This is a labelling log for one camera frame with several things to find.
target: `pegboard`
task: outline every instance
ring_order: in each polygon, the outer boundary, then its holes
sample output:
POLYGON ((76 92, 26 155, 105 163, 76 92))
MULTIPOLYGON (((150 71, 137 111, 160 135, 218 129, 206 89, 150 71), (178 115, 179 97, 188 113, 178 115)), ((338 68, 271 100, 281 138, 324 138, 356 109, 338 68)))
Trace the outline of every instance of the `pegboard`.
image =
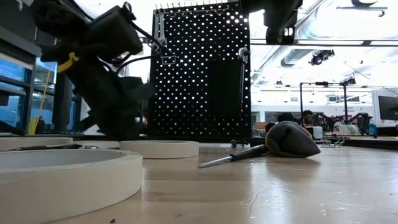
POLYGON ((250 62, 241 116, 212 116, 208 104, 208 63, 237 60, 239 48, 250 50, 248 15, 240 12, 237 2, 165 9, 167 47, 178 59, 175 65, 163 65, 160 58, 151 61, 150 82, 158 92, 149 101, 149 136, 226 141, 251 137, 250 62))

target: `computer monitor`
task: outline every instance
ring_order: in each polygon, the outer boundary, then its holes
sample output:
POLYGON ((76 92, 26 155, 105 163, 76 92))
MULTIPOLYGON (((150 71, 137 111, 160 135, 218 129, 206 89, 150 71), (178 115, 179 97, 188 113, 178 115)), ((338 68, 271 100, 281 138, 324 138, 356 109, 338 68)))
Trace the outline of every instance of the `computer monitor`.
POLYGON ((398 97, 379 96, 381 120, 398 121, 398 97))

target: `machine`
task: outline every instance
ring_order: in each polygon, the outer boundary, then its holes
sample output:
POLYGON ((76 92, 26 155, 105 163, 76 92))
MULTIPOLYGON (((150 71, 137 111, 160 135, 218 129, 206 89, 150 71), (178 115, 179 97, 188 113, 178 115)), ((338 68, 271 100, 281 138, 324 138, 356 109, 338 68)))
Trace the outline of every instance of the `machine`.
MULTIPOLYGON (((269 44, 292 44, 297 9, 302 0, 241 1, 243 13, 265 9, 269 44)), ((156 39, 135 25, 131 5, 115 6, 93 19, 73 0, 34 0, 30 5, 37 27, 55 38, 54 46, 41 46, 43 62, 57 62, 58 72, 66 75, 90 107, 86 128, 97 124, 101 132, 118 141, 139 138, 136 116, 142 101, 155 94, 150 84, 133 77, 120 78, 119 71, 138 60, 175 55, 156 39), (158 54, 126 61, 142 51, 137 32, 157 46, 158 54), (109 66, 116 65, 114 72, 109 66)))

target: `wooden table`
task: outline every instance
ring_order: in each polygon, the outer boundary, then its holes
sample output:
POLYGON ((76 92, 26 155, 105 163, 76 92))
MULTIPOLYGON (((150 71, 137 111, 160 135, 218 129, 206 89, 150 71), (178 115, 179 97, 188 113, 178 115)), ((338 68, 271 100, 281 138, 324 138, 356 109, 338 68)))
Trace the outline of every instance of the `wooden table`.
POLYGON ((53 224, 398 223, 395 151, 324 148, 309 159, 260 157, 197 167, 232 151, 203 145, 199 157, 144 160, 140 192, 53 224))

